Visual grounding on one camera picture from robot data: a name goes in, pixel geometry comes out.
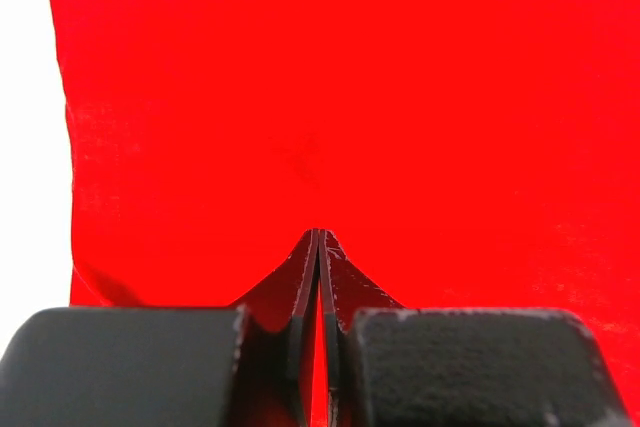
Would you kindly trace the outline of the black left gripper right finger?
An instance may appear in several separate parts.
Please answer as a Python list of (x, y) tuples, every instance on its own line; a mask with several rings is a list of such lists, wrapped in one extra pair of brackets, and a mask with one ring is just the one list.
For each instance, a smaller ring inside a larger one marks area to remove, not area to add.
[(594, 334), (538, 308), (410, 309), (319, 234), (332, 426), (629, 426)]

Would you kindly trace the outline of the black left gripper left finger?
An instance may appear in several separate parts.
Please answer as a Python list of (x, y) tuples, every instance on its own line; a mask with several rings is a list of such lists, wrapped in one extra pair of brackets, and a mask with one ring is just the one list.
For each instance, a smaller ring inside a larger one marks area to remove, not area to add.
[(223, 308), (40, 311), (1, 359), (5, 426), (307, 426), (319, 233)]

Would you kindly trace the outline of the red t shirt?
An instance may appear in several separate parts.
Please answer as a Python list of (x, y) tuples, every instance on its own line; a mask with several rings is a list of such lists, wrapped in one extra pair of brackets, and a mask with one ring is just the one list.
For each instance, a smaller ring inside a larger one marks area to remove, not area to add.
[(639, 412), (639, 0), (50, 0), (75, 305), (228, 303), (311, 228), (411, 307), (556, 307)]

